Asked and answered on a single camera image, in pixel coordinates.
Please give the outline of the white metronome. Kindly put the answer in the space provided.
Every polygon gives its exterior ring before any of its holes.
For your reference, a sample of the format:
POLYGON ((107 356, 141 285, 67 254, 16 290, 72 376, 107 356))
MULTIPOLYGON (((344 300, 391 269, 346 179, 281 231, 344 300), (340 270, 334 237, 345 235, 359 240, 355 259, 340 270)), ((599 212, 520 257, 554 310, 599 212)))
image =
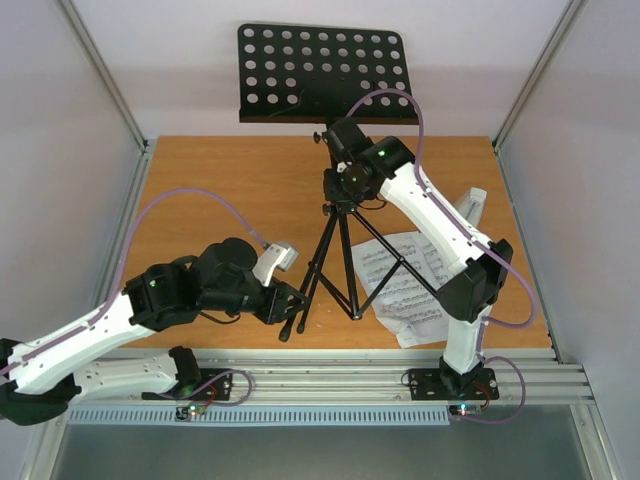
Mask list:
POLYGON ((458 213, 473 227, 478 227, 483 215, 487 192, 480 188, 470 188, 454 204, 458 213))

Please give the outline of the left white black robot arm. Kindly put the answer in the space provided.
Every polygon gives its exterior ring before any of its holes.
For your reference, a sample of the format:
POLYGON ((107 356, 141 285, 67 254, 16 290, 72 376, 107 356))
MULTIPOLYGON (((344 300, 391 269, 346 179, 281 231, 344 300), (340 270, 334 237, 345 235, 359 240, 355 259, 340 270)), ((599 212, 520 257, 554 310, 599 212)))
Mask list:
POLYGON ((29 342, 2 340, 2 419, 36 425, 79 400, 134 392, 172 400, 192 397, 203 388, 203 373, 189 348, 173 347, 147 360, 100 358, 190 324, 208 311, 290 326, 309 300, 276 279, 275 272, 288 270, 297 257, 287 243, 271 244, 258 254, 246 241, 228 238, 198 256, 149 267, 113 299, 48 335, 29 342))

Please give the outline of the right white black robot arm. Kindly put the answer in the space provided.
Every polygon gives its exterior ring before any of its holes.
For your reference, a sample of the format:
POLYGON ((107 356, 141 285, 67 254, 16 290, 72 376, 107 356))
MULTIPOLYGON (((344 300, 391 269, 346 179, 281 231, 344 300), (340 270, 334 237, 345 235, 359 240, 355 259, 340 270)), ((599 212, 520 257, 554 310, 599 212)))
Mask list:
POLYGON ((351 118, 329 126, 322 139, 340 167, 339 197, 357 202, 381 196, 399 209, 436 249, 445 282, 434 292, 449 315, 440 381, 453 396, 473 389, 482 370, 481 322, 491 312, 507 277, 513 249, 492 241, 466 221, 439 192, 398 138, 375 142, 351 118))

